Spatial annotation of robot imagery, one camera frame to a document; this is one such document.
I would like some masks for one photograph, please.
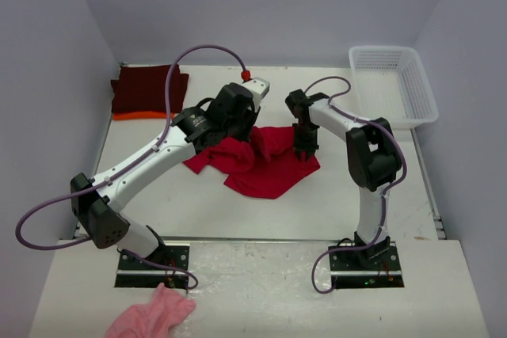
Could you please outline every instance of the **pink glove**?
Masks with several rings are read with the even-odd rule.
[[[105,338],[167,338],[196,308],[196,303],[160,283],[147,304],[125,310],[109,327]]]

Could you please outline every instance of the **basket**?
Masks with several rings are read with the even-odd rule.
[[[360,115],[386,118],[409,129],[438,118],[419,54],[411,47],[352,47],[349,50]]]

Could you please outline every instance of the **white wall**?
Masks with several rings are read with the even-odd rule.
[[[0,0],[0,8],[0,336],[23,338],[52,253],[19,245],[15,224],[90,172],[117,65],[85,0]],[[25,235],[55,244],[72,220],[63,203],[41,211]]]
[[[250,64],[348,65],[356,44],[412,45],[438,0],[87,0],[119,61],[168,61],[195,44]],[[191,63],[232,63],[196,53]]]
[[[440,112],[417,135],[492,337],[507,336],[506,25],[505,0],[440,0],[416,43]]]

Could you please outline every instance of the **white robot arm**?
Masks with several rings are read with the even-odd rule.
[[[294,124],[294,147],[300,160],[307,160],[318,149],[317,130],[320,127],[346,142],[349,173],[359,186],[360,193],[360,220],[354,244],[362,246],[374,241],[382,226],[375,245],[364,250],[361,261],[367,261],[387,250],[390,238],[386,223],[382,221],[383,199],[387,207],[389,191],[385,190],[402,168],[401,158],[392,142],[373,126],[358,123],[333,110],[328,96],[323,93],[307,97],[302,90],[296,90],[289,94],[285,103],[298,119],[298,123]],[[374,122],[392,134],[385,119],[380,118]]]
[[[170,133],[162,144],[156,145],[162,135],[120,164],[88,179],[80,173],[71,181],[71,191],[79,192],[103,181],[107,186],[72,199],[74,214],[89,234],[93,243],[104,249],[117,245],[142,258],[160,262],[163,255],[162,239],[149,227],[121,214],[127,203],[143,188],[176,164],[190,159],[208,146],[219,144],[226,137],[247,140],[261,109],[261,100],[269,91],[269,83],[253,78],[238,85],[225,85],[204,111],[200,106],[184,109],[174,118]],[[141,154],[153,153],[126,172],[111,177],[130,165]]]

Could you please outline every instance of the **red cloth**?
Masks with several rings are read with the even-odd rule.
[[[229,174],[224,184],[244,196],[275,199],[320,168],[314,156],[298,161],[293,127],[252,129],[250,143],[224,139],[185,161],[195,174],[211,165]]]

